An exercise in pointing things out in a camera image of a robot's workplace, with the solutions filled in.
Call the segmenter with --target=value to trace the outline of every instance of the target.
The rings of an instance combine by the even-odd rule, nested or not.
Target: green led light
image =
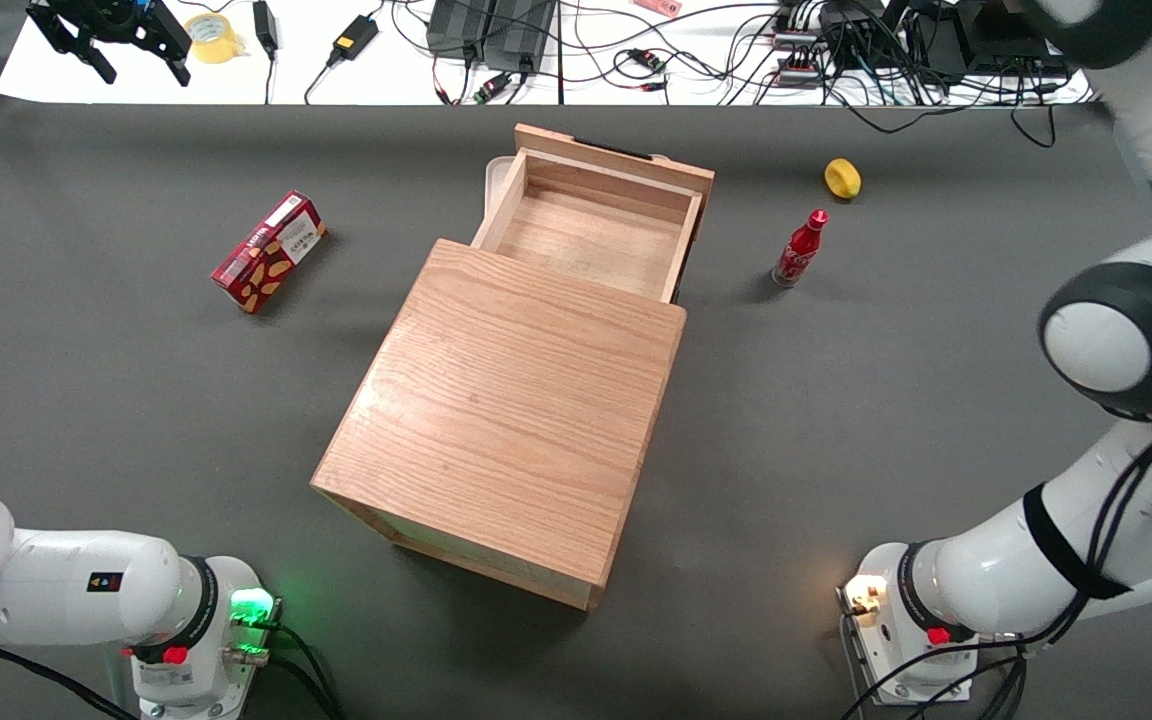
[[[264,588],[242,589],[229,596],[229,619],[240,623],[266,623],[274,614],[274,596]]]

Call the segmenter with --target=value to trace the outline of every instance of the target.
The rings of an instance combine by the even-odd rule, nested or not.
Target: wooden box
[[[399,546],[592,611],[713,174],[516,137],[472,245],[435,242],[311,484]]]

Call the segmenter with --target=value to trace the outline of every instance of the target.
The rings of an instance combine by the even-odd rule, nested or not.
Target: drawer handle
[[[601,142],[582,141],[579,137],[573,137],[573,142],[578,142],[581,143],[581,145],[589,145],[590,147],[598,147],[599,150],[620,152],[621,156],[630,156],[630,158],[646,160],[647,162],[652,162],[655,160],[652,156],[645,154],[645,152],[635,152],[631,150],[624,150],[623,147],[616,147],[614,145],[604,145]]]

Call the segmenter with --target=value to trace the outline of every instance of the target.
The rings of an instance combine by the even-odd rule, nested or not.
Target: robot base
[[[903,543],[887,543],[869,552],[861,560],[856,577],[838,590],[844,612],[863,606],[867,612],[852,616],[852,650],[856,661],[873,685],[896,667],[932,650],[927,632],[919,628],[905,611],[896,585],[896,569],[905,554]],[[973,637],[960,643],[963,652],[947,652],[916,664],[888,682],[874,696],[878,705],[916,705],[941,692],[954,680],[968,675],[977,667],[977,651],[970,650],[979,642]],[[956,684],[956,691],[943,694],[938,702],[965,702],[972,697],[972,680]]]
[[[142,720],[237,720],[247,705],[247,694],[256,666],[223,660],[225,649],[252,644],[267,647],[266,630],[236,626],[230,621],[229,598],[238,589],[260,588],[250,564],[234,558],[209,558],[215,574],[215,615],[189,650],[187,665],[146,665],[132,658],[132,683],[141,697]],[[275,605],[278,619],[280,606]]]

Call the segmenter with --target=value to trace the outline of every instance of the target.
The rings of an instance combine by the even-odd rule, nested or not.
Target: white table
[[[180,23],[206,10],[164,0],[177,15]],[[270,9],[276,15],[280,44],[274,74],[273,103],[278,105],[301,104],[303,94],[316,74],[323,69],[329,45],[353,18],[361,14],[374,13],[380,33],[362,54],[353,61],[341,63],[316,89],[311,101],[316,105],[439,105],[434,96],[431,69],[435,68],[445,90],[453,97],[461,89],[465,68],[460,59],[434,60],[425,51],[417,50],[403,35],[424,46],[425,26],[419,18],[427,18],[433,9],[433,0],[412,0],[411,3],[384,3],[378,12],[379,0],[268,0]],[[735,8],[719,8],[728,5],[723,0],[682,0],[684,13],[676,22],[660,28],[660,35],[679,50],[689,51],[705,63],[715,68],[727,66],[727,54],[732,37],[744,24],[744,32],[753,32],[763,20],[751,18],[771,14],[776,3],[742,3]],[[183,105],[230,105],[262,104],[265,96],[265,77],[270,65],[253,33],[251,0],[234,0],[223,10],[234,31],[247,45],[247,55],[234,58],[222,65],[205,65],[191,56],[189,71],[194,75],[188,88],[180,88],[164,62],[156,56],[126,45],[103,45],[101,51],[118,70],[114,85],[105,85],[96,71],[79,63],[74,55],[60,55],[47,44],[32,22],[20,29],[17,44],[3,69],[0,94],[22,97],[43,103],[122,103],[122,104],[183,104]],[[662,15],[654,14],[628,0],[564,0],[561,20],[554,18],[553,31],[562,23],[562,37],[567,44],[590,47],[608,45],[586,53],[579,47],[564,47],[563,77],[566,101],[570,105],[664,105],[664,92],[643,92],[614,88],[607,82],[575,82],[598,76],[608,70],[617,51],[628,47],[666,47],[660,35],[645,32],[649,24],[662,22]],[[776,67],[776,59],[786,53],[772,51],[768,38],[759,37],[741,41],[736,59],[744,55],[734,73],[740,79],[718,81],[700,76],[685,68],[681,60],[669,65],[668,103],[673,105],[717,105],[730,100],[735,94],[736,105],[753,104],[759,94],[758,78]],[[630,73],[643,68],[628,65]],[[524,90],[516,97],[516,104],[558,104],[558,40],[550,37],[545,46],[545,58],[540,76],[526,79]],[[477,65],[468,79],[468,96],[497,71]],[[861,73],[848,73],[849,78],[840,81],[829,97],[828,104],[839,105],[839,96],[851,105],[892,104],[888,96],[895,96],[900,104],[914,104],[910,88],[901,83],[884,82],[886,90],[879,91],[873,79]],[[744,78],[755,76],[744,91],[736,94]],[[631,81],[614,76],[621,85],[639,85],[645,81]],[[993,85],[1015,88],[1016,79],[979,77],[979,82],[992,81]],[[763,105],[819,105],[825,93],[823,89],[803,88],[785,90],[774,88],[760,100]],[[991,100],[990,92],[983,96]],[[1082,73],[1075,74],[1068,86],[1054,94],[1047,94],[1052,104],[1075,103],[1089,96],[1087,83]],[[932,101],[947,105],[973,104],[982,97],[979,88],[957,88],[946,99],[933,91]],[[500,104],[503,97],[495,100]]]

